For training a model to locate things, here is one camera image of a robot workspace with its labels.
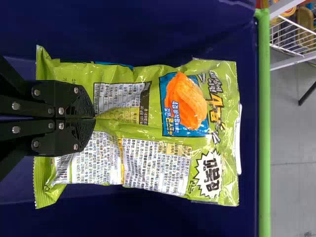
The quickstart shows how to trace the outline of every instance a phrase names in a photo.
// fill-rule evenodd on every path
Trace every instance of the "green pole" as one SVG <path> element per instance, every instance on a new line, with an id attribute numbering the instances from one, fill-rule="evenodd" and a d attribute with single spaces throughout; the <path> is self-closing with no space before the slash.
<path id="1" fill-rule="evenodd" d="M 270 47 L 269 10 L 256 10 L 259 20 L 259 237 L 271 236 Z"/>

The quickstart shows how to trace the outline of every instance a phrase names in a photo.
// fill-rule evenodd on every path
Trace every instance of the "orange snack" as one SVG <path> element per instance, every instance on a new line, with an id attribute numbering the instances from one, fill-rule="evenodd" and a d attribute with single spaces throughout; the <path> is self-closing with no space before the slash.
<path id="1" fill-rule="evenodd" d="M 165 107 L 172 107 L 172 101 L 179 103 L 180 124 L 195 130 L 201 126 L 207 115 L 207 102 L 201 89 L 184 73 L 178 72 L 167 85 Z"/>

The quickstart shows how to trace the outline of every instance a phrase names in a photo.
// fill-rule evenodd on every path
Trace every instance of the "dark blue background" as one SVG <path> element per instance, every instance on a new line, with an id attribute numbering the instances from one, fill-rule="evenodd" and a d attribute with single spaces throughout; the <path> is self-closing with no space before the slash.
<path id="1" fill-rule="evenodd" d="M 56 204 L 35 210 L 33 161 L 24 158 L 0 183 L 1 235 L 257 235 L 254 0 L 2 1 L 1 9 L 0 53 L 25 79 L 35 79 L 36 44 L 52 58 L 134 66 L 179 66 L 192 56 L 230 60 L 237 62 L 243 104 L 238 207 L 121 186 L 69 185 Z"/>

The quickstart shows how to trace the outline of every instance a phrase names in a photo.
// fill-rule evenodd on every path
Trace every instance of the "barcode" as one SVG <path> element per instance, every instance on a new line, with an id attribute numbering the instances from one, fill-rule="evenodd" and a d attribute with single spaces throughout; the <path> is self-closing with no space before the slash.
<path id="1" fill-rule="evenodd" d="M 62 157 L 56 158 L 56 179 L 55 182 L 63 183 L 68 182 L 68 165 L 70 164 L 71 159 L 73 158 L 74 154 L 65 155 Z"/>

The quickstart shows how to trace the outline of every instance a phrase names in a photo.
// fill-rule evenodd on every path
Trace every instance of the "snack bag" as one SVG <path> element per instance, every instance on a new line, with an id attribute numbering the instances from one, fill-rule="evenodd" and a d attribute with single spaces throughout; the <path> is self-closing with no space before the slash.
<path id="1" fill-rule="evenodd" d="M 173 68 L 67 63 L 37 46 L 36 78 L 83 85 L 96 126 L 81 153 L 35 157 L 37 208 L 66 184 L 122 184 L 194 201 L 238 205 L 235 62 Z"/>

